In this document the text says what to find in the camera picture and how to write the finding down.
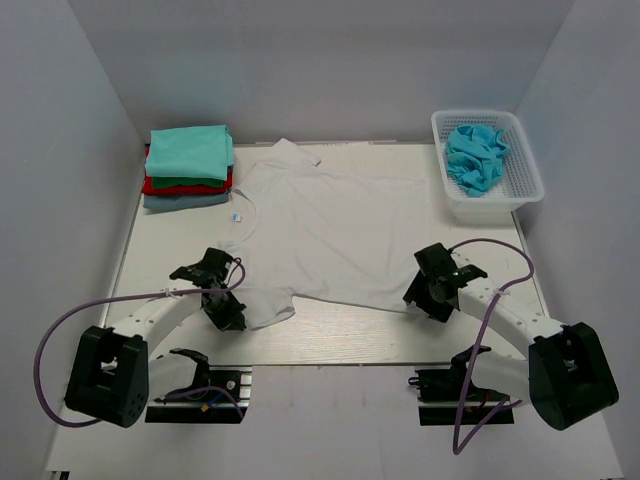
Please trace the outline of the white t-shirt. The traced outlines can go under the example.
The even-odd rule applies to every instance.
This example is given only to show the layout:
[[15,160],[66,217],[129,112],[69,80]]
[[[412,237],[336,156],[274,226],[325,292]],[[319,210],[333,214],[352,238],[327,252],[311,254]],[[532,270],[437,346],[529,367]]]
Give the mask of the white t-shirt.
[[324,171],[282,139],[232,190],[219,245],[246,270],[234,291],[250,330],[293,316],[294,297],[408,312],[414,254],[431,239],[429,184]]

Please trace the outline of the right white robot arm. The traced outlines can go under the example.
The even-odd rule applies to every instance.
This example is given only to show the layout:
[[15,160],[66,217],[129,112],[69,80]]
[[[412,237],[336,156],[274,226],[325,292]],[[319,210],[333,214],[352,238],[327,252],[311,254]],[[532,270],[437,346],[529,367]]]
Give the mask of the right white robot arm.
[[404,299],[441,323],[454,312],[478,319],[519,352],[502,355],[480,345],[452,357],[447,368],[424,368],[408,381],[419,401],[438,408],[459,400],[462,420],[500,400],[533,406],[555,430],[618,402],[619,391],[596,331],[537,314],[509,296],[454,249],[433,244],[415,255],[419,271]]

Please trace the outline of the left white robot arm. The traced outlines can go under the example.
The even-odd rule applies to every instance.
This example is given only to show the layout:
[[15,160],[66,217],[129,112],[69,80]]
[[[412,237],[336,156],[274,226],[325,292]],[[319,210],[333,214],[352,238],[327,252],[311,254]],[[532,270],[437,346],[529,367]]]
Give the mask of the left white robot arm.
[[151,400],[199,399],[213,390],[206,355],[187,348],[156,349],[182,322],[203,312],[221,331],[246,327],[244,304],[232,293],[244,277],[239,258],[209,248],[204,257],[181,266],[167,286],[138,295],[142,306],[105,327],[91,326],[79,340],[64,404],[101,421],[128,428]]

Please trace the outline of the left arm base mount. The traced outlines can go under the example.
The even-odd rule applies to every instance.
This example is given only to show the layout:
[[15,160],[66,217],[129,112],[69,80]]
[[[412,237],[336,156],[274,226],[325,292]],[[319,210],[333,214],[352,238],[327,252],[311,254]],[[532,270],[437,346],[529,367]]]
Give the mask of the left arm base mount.
[[237,425],[250,404],[252,369],[221,367],[206,355],[173,349],[149,364],[147,424]]

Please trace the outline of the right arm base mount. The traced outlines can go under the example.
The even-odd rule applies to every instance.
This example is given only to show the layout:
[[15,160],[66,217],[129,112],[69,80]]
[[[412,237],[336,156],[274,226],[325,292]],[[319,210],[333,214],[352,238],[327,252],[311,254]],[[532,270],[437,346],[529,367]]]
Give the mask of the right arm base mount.
[[[416,390],[421,426],[453,426],[472,348],[451,358],[447,365],[418,366],[408,379]],[[473,426],[489,414],[506,396],[470,383],[462,410],[462,426]]]

